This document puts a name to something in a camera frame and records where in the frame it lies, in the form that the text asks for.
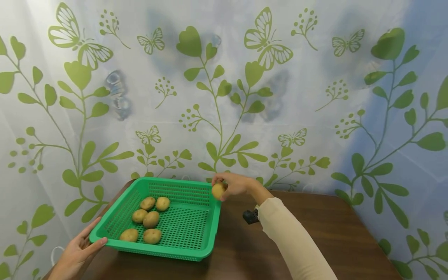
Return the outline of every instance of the fabric backdrop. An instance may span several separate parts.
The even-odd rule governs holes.
[[[447,9],[3,0],[0,280],[40,279],[131,178],[223,171],[337,195],[403,278],[448,279]]]

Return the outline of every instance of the basket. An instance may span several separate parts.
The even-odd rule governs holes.
[[[146,228],[131,220],[132,213],[148,196],[170,199],[169,208],[159,212],[156,229],[162,232],[162,237],[156,245],[144,243]],[[107,237],[106,246],[119,251],[199,262],[213,250],[220,211],[221,202],[213,198],[208,183],[142,177],[104,214],[90,233],[90,241]],[[118,239],[128,228],[138,230],[137,242]]]

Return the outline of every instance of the beige sleeve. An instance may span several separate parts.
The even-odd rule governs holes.
[[[294,280],[337,280],[311,236],[280,199],[268,198],[258,208],[258,219]]]

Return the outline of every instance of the white curtain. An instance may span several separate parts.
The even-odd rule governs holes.
[[[42,277],[131,178],[227,170],[337,195],[403,278],[445,279],[447,8],[3,1],[0,279]]]

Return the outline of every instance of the wooden table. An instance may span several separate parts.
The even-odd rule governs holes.
[[[103,210],[103,215],[130,186],[128,182]],[[272,191],[313,237],[339,280],[401,280],[373,237],[342,199]],[[201,262],[118,252],[104,247],[86,271],[86,279],[291,279],[275,243],[260,223],[242,218],[255,203],[249,196],[231,197],[222,204],[212,254]]]

